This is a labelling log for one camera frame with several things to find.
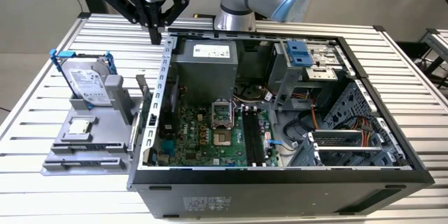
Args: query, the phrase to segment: green circuit board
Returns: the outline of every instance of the green circuit board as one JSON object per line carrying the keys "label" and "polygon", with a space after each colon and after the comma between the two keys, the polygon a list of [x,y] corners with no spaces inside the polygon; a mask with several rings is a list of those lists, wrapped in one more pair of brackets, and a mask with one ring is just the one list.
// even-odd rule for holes
{"label": "green circuit board", "polygon": [[[164,154],[159,158],[161,165],[247,166],[241,110],[235,110],[233,119],[231,130],[212,129],[212,107],[184,106],[180,109],[175,151],[169,157]],[[264,141],[264,131],[271,132],[267,111],[257,113],[257,119],[260,140]],[[265,165],[277,166],[275,148],[271,149]]]}

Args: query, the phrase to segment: floor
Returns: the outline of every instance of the floor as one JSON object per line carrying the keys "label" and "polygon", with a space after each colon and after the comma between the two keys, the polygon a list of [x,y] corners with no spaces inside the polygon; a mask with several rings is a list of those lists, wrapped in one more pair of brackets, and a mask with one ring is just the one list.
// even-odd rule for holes
{"label": "floor", "polygon": [[[33,81],[48,54],[0,54],[0,107],[11,110]],[[8,112],[0,110],[0,124]]]}

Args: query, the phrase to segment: motherboard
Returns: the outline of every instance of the motherboard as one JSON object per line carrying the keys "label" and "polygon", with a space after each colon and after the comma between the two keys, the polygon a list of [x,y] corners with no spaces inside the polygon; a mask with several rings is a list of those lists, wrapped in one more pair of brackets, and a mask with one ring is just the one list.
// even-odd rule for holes
{"label": "motherboard", "polygon": [[[232,125],[216,126],[216,121],[232,121]],[[267,141],[272,132],[265,110],[183,106],[177,125],[175,140],[161,142],[159,165],[251,166],[256,153],[260,165],[277,166],[275,146]]]}

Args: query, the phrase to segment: metal slotted table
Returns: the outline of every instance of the metal slotted table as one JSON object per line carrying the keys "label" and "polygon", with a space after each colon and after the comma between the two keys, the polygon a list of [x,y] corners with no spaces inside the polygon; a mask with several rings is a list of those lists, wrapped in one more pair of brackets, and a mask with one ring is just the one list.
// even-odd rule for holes
{"label": "metal slotted table", "polygon": [[[180,18],[172,27],[212,29],[212,20]],[[448,222],[448,102],[404,55],[391,37],[372,26],[257,22],[261,33],[343,36],[365,68],[383,101],[401,126],[435,185],[365,217],[249,218],[179,220],[179,222]],[[57,50],[115,56],[124,87],[141,95],[136,74],[153,88],[163,46],[148,33],[116,15],[79,18]],[[139,194],[125,189],[127,175],[49,176],[39,171],[71,104],[69,88],[48,61],[0,126],[0,221],[76,223],[155,220]]]}

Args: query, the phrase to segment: power supply label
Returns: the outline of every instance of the power supply label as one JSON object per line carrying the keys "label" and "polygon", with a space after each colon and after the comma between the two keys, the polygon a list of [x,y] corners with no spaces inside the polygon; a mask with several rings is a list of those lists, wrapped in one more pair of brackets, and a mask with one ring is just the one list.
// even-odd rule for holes
{"label": "power supply label", "polygon": [[195,45],[193,57],[231,58],[231,47],[219,45]]}

